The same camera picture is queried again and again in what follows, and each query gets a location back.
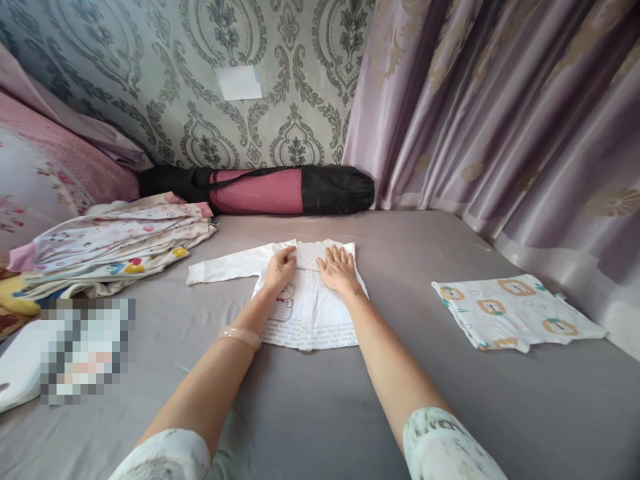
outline stack of clothes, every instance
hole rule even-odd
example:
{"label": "stack of clothes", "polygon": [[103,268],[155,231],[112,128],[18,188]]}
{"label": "stack of clothes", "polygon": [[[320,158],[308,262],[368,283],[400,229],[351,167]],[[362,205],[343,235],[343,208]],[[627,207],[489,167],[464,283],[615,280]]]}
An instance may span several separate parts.
{"label": "stack of clothes", "polygon": [[23,300],[113,295],[161,272],[215,232],[206,202],[173,193],[68,220],[11,251],[8,269],[22,272]]}

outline hand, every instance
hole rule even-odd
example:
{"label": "hand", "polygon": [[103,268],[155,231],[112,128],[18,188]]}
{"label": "hand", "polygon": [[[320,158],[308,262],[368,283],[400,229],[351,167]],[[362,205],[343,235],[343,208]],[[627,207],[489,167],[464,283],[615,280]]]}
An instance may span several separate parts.
{"label": "hand", "polygon": [[295,257],[290,257],[289,254],[294,250],[295,247],[293,246],[287,247],[277,252],[271,257],[271,260],[269,260],[265,288],[272,290],[277,295],[285,288],[293,273]]}
{"label": "hand", "polygon": [[362,295],[362,286],[355,276],[355,267],[353,266],[353,255],[346,254],[345,248],[340,250],[334,245],[327,248],[327,263],[322,259],[316,259],[320,268],[320,278],[322,281],[338,293],[344,295],[347,292],[354,292],[356,295]]}

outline white baby shirt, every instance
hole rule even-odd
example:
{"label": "white baby shirt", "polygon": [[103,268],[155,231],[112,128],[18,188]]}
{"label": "white baby shirt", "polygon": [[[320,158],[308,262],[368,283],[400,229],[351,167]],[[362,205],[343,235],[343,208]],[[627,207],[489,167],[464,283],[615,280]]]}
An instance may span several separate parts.
{"label": "white baby shirt", "polygon": [[[274,302],[262,341],[303,351],[358,345],[347,306],[337,292],[322,282],[316,263],[316,258],[325,258],[327,247],[336,245],[353,254],[355,267],[354,243],[344,245],[329,239],[316,243],[297,240],[270,243],[192,265],[187,284],[259,275],[255,295],[265,284],[270,258],[292,245],[296,247],[292,253],[297,259],[296,266],[291,280]],[[368,296],[357,268],[355,274]]]}

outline white cloth with lion print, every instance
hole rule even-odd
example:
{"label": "white cloth with lion print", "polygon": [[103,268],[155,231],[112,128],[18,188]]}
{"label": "white cloth with lion print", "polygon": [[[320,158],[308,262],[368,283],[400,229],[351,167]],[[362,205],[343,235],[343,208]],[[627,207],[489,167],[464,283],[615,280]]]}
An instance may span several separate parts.
{"label": "white cloth with lion print", "polygon": [[[270,243],[192,265],[187,284],[259,275],[253,290],[255,295],[265,284],[269,259],[278,250],[292,245],[296,247],[292,253],[297,258],[295,270],[273,304],[262,341],[303,351],[358,345],[347,306],[338,293],[322,282],[316,264],[316,258],[325,258],[325,248],[336,245],[353,254],[355,266],[354,243],[344,245],[328,239],[316,243],[297,240]],[[366,294],[367,288],[357,267],[355,272]]]}
{"label": "white cloth with lion print", "polygon": [[607,334],[533,275],[431,285],[478,350],[526,353],[535,343],[566,345]]}

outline folded clothes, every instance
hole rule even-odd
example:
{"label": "folded clothes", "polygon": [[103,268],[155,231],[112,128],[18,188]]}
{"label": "folded clothes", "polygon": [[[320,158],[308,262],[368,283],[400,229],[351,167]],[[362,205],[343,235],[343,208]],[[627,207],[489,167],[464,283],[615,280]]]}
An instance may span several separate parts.
{"label": "folded clothes", "polygon": [[208,204],[186,204],[172,193],[120,205],[57,225],[11,251],[9,270],[22,271],[22,299],[38,300],[66,289],[113,295],[136,280],[161,272],[189,255],[215,227]]}
{"label": "folded clothes", "polygon": [[478,350],[526,353],[534,343],[566,345],[607,334],[532,275],[431,285]]}

